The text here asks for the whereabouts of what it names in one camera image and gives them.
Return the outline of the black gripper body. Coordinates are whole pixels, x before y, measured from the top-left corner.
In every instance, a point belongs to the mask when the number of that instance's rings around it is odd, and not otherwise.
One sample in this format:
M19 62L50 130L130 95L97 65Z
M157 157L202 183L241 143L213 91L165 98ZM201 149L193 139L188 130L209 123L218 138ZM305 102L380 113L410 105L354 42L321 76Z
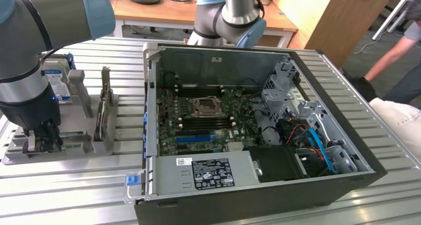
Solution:
M36 100L28 103L0 103L7 119L23 128L24 134L58 134L61 124L57 99Z

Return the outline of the person's black gloved hand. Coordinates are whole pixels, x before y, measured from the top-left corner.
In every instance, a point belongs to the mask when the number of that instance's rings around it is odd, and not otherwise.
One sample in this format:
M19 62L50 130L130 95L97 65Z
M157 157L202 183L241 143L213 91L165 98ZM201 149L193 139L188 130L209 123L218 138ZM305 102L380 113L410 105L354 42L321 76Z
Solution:
M352 78L350 84L366 102L370 102L374 98L377 98L376 90L364 77Z

